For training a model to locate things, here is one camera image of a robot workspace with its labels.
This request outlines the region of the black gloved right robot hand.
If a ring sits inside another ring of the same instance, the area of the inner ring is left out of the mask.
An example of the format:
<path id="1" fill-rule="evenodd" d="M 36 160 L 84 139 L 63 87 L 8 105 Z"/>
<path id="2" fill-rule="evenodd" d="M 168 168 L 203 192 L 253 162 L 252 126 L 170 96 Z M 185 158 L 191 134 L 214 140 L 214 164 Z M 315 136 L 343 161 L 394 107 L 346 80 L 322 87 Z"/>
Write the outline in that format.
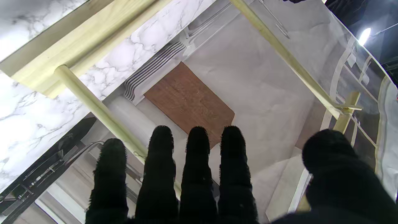
<path id="1" fill-rule="evenodd" d="M 174 190 L 174 140 L 167 126 L 154 129 L 144 164 L 135 216 L 128 217 L 127 155 L 121 140 L 108 139 L 94 170 L 87 224 L 257 224 L 246 146 L 240 129 L 224 128 L 220 144 L 220 197 L 213 197 L 207 132 L 191 129 L 186 145 L 181 196 Z M 273 224 L 396 224 L 397 204 L 350 142 L 324 129 L 307 140 L 303 164 L 313 175 L 310 211 L 286 214 Z"/>

